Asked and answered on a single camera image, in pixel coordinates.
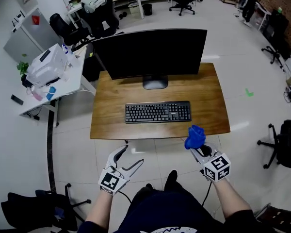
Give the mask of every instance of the keyboard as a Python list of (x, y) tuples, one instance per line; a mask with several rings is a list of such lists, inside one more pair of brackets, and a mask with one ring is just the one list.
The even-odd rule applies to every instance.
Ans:
[(127, 103), (125, 123), (189, 122), (189, 101)]

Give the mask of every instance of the red sticker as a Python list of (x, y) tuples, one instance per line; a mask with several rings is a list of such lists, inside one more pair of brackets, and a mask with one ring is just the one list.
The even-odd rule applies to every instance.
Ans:
[(40, 24), (40, 17), (39, 16), (32, 16), (32, 23), (34, 25), (39, 25)]

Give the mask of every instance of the green tape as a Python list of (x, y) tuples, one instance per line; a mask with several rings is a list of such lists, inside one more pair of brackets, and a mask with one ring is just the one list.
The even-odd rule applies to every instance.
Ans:
[(246, 88), (246, 94), (248, 97), (253, 97), (254, 93), (253, 92), (249, 92), (248, 88)]

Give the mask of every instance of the black shoe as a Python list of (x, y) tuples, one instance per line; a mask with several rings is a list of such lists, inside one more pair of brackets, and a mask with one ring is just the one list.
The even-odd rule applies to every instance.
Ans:
[(153, 186), (150, 183), (146, 184), (145, 186), (150, 188), (150, 189), (153, 189)]
[(176, 170), (172, 170), (170, 172), (170, 174), (168, 175), (168, 178), (167, 178), (167, 181), (166, 183), (174, 183), (177, 181), (177, 178), (178, 178), (178, 173)]

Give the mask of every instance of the white printer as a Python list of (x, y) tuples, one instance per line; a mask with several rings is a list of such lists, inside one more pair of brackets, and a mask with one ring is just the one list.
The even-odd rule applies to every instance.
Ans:
[(44, 86), (62, 77), (68, 64), (63, 49), (56, 44), (33, 60), (27, 69), (26, 79), (35, 86)]

